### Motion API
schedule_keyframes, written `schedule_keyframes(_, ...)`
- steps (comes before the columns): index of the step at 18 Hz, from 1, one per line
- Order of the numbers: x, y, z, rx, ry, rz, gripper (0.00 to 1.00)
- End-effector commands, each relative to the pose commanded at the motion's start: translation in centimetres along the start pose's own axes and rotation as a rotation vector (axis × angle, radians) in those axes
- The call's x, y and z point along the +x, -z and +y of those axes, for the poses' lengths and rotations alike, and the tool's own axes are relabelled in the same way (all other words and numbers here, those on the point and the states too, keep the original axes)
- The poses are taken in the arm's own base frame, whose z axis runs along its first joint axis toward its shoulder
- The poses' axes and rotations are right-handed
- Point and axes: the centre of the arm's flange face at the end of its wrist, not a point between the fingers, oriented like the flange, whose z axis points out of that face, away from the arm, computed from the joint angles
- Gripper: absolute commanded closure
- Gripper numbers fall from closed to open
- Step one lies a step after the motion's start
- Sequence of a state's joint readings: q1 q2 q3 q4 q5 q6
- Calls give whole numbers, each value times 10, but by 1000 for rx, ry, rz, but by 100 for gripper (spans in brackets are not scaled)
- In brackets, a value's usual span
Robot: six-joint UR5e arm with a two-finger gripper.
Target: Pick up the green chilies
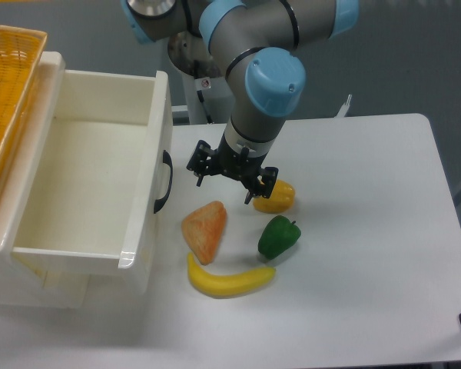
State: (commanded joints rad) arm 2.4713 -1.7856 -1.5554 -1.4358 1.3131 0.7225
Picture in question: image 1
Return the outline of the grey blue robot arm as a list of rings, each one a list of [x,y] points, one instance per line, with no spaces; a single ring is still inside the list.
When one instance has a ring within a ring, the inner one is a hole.
[[[239,181],[248,198],[269,198],[275,167],[264,167],[272,144],[297,107],[306,71],[294,51],[350,30],[356,1],[124,1],[137,38],[155,42],[182,32],[199,38],[234,96],[220,144],[199,141],[188,169],[198,179]]]

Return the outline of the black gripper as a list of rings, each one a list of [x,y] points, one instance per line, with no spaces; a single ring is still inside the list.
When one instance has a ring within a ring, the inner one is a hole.
[[[262,167],[264,159],[264,156],[251,157],[247,148],[235,151],[223,135],[217,150],[199,140],[186,169],[193,172],[198,187],[206,176],[214,175],[242,182],[247,189],[244,203],[250,204],[253,198],[268,199],[277,181],[278,168]]]

